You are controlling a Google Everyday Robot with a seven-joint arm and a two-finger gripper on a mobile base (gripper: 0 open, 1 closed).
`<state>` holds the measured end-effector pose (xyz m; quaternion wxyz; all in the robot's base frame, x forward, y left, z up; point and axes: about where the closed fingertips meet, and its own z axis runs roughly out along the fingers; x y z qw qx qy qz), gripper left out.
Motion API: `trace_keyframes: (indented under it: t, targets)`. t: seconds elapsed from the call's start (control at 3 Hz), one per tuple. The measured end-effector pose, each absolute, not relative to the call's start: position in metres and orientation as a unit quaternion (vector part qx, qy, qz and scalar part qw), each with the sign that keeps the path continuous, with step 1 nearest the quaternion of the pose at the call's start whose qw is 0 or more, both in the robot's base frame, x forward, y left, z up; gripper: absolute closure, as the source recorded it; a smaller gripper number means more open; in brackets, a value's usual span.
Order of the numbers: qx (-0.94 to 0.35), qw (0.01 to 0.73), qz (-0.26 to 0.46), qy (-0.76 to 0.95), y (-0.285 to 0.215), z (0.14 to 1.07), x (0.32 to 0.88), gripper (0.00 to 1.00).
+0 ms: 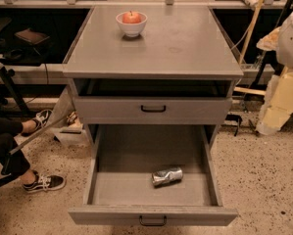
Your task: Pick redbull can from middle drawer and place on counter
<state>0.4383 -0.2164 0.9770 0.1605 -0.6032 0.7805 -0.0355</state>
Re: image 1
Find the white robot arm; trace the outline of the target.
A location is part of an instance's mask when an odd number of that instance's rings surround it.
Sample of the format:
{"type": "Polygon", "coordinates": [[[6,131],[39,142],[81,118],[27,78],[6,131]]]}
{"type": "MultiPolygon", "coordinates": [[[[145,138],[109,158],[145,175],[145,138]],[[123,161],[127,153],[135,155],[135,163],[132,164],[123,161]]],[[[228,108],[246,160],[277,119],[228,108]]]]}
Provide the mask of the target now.
{"type": "Polygon", "coordinates": [[[281,75],[273,75],[259,113],[256,130],[263,135],[279,131],[293,114],[293,12],[282,25],[257,43],[259,49],[274,51],[284,65],[281,75]]]}

